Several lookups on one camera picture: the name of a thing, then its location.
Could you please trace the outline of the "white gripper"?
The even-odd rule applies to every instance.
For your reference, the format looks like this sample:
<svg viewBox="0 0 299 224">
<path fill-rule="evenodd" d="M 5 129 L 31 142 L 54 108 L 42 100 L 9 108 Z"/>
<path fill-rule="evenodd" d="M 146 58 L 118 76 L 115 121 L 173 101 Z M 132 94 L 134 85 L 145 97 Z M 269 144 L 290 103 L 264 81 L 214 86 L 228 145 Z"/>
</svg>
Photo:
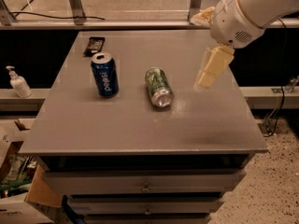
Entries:
<svg viewBox="0 0 299 224">
<path fill-rule="evenodd" d="M 211 36 L 224 44 L 206 48 L 193 85 L 196 91 L 208 89 L 214 84 L 234 59 L 234 49 L 246 47 L 264 33 L 264 28 L 246 15 L 239 0 L 220 0 L 216 7 L 208 7 L 193 15 L 190 23 L 210 26 Z"/>
</svg>

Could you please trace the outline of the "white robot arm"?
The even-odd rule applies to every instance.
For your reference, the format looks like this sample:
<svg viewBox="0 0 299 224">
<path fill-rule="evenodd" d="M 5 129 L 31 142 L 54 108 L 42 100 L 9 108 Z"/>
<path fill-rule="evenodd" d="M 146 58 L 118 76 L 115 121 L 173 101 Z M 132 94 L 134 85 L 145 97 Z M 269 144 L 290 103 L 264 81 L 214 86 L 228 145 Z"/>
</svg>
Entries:
<svg viewBox="0 0 299 224">
<path fill-rule="evenodd" d="M 191 23 L 207 27 L 217 45 L 206 49 L 194 82 L 198 89 L 210 88 L 243 49 L 264 34 L 274 21 L 299 10 L 299 0 L 220 0 L 191 17 Z"/>
</svg>

